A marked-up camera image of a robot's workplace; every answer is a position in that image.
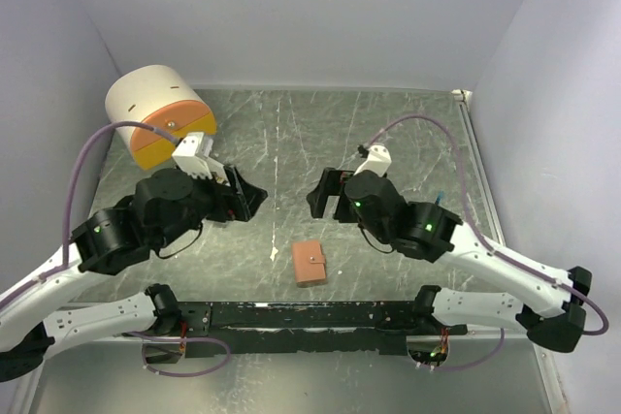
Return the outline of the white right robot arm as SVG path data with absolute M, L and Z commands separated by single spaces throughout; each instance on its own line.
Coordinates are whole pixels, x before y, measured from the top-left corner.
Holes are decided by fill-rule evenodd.
M 306 197 L 311 216 L 322 217 L 332 196 L 338 222 L 357 225 L 407 258 L 461 269 L 497 287 L 495 293 L 422 288 L 423 303 L 411 312 L 419 332 L 460 325 L 523 329 L 534 344 L 558 353 L 572 352 L 584 336 L 587 269 L 556 269 L 479 237 L 457 214 L 408 201 L 387 177 L 370 171 L 325 169 Z

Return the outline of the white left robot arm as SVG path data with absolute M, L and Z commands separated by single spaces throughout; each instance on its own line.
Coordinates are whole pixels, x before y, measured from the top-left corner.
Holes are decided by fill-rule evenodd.
M 77 345 L 113 334 L 169 335 L 181 322 L 171 288 L 154 284 L 130 298 L 72 311 L 71 299 L 158 255 L 205 221 L 249 221 L 267 199 L 234 166 L 225 179 L 193 178 L 162 169 L 142 179 L 133 194 L 93 214 L 69 244 L 1 297 L 1 379 L 36 369 Z

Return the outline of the pink blue card holder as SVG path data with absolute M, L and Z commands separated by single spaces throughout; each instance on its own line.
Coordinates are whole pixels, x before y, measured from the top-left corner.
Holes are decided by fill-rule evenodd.
M 317 285 L 327 280 L 326 257 L 318 240 L 294 242 L 291 255 L 298 286 Z

